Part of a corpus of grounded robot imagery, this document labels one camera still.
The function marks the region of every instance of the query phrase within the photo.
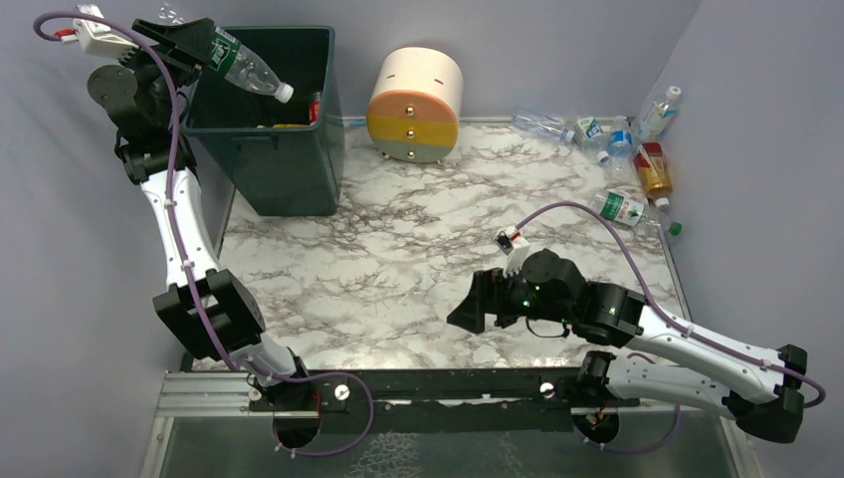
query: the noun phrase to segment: cable clip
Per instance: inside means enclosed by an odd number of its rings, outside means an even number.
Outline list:
[[[695,332],[695,325],[694,325],[694,324],[689,324],[689,326],[688,326],[688,327],[686,327],[686,331],[685,331],[685,332],[680,332],[680,337],[682,337],[683,339],[688,339],[688,338],[689,338],[689,336],[690,336],[691,334],[693,334],[694,332]]]

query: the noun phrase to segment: dark green trash bin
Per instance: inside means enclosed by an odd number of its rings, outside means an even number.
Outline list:
[[[197,82],[184,133],[265,216],[327,216],[337,208],[345,159],[331,27],[238,27],[240,39],[296,90],[283,105],[213,72]],[[321,95],[310,123],[310,106]],[[274,124],[294,124],[273,127]],[[196,142],[203,147],[196,147]]]

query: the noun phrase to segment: gray vein marble pattern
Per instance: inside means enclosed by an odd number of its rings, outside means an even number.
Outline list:
[[[255,295],[269,333],[309,368],[578,365],[601,349],[575,336],[536,338],[524,322],[500,330],[491,317],[474,336],[446,316],[474,271],[504,266],[492,243],[499,230],[550,202],[588,204],[608,188],[643,199],[632,170],[610,174],[577,150],[506,124],[462,126],[442,165],[385,160],[365,128],[349,130],[346,148],[334,216],[260,217],[238,195],[221,254]],[[523,232],[533,251],[572,259],[587,279],[639,290],[612,237],[585,213],[554,209]],[[679,314],[656,231],[621,235],[657,299]],[[535,330],[556,334],[559,325]]]

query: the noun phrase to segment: marble tabletop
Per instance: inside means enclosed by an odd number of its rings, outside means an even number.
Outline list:
[[[612,174],[578,150],[506,123],[466,124],[443,164],[383,159],[365,128],[346,136],[339,209],[331,217],[258,216],[239,194],[220,262],[250,289],[267,330],[309,368],[579,365],[603,348],[540,339],[524,321],[469,334],[446,324],[472,273],[503,267],[496,233],[558,200],[588,204],[611,189],[640,199],[632,170]],[[609,233],[557,208],[523,229],[532,249],[573,260],[590,280],[640,290]],[[680,314],[662,243],[621,231],[660,304]],[[558,324],[535,322],[540,334]],[[203,360],[197,369],[220,368]]]

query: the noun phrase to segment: silver bolt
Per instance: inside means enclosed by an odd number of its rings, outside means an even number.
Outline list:
[[[340,401],[346,401],[348,398],[348,386],[338,385],[337,388],[334,389],[334,397]]]
[[[543,382],[542,385],[539,386],[539,393],[541,393],[542,396],[544,396],[545,398],[553,397],[553,393],[554,393],[553,383],[550,383],[548,381]]]

